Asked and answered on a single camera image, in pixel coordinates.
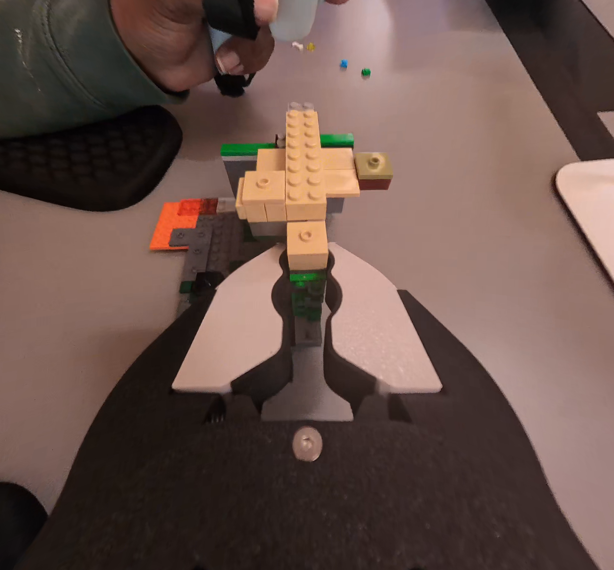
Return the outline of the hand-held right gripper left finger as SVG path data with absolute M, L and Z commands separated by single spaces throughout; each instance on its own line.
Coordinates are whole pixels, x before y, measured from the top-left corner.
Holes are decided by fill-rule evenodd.
M 277 244 L 219 285 L 173 381 L 177 392 L 277 394 L 292 379 Z

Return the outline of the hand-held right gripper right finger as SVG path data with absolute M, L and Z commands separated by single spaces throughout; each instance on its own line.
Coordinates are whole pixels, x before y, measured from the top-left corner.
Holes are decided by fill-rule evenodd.
M 329 244 L 326 374 L 337 394 L 436 394 L 442 383 L 395 285 L 336 243 Z

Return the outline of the brick building model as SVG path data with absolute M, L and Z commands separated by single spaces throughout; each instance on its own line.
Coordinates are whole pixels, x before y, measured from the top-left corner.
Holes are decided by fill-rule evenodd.
M 177 315 L 270 244 L 290 239 L 294 344 L 321 344 L 328 255 L 327 216 L 365 190 L 388 190 L 392 164 L 354 151 L 354 136 L 322 135 L 313 105 L 291 103 L 271 144 L 223 145 L 234 198 L 165 203 L 150 251 L 186 251 Z

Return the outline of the person's left forearm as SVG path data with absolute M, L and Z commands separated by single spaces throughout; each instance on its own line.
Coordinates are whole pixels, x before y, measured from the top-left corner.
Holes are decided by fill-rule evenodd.
M 125 48 L 110 0 L 1 0 L 1 139 L 183 103 Z

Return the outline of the black mesh office chair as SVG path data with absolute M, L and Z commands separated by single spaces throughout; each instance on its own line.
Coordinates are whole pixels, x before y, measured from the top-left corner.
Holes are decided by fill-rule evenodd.
M 82 211 L 110 212 L 146 198 L 183 140 L 160 106 L 44 135 L 1 140 L 1 191 Z

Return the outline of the white book stand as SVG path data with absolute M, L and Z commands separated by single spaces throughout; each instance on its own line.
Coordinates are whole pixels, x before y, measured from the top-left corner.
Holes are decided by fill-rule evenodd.
M 557 172 L 555 185 L 613 280 L 613 159 L 568 164 Z

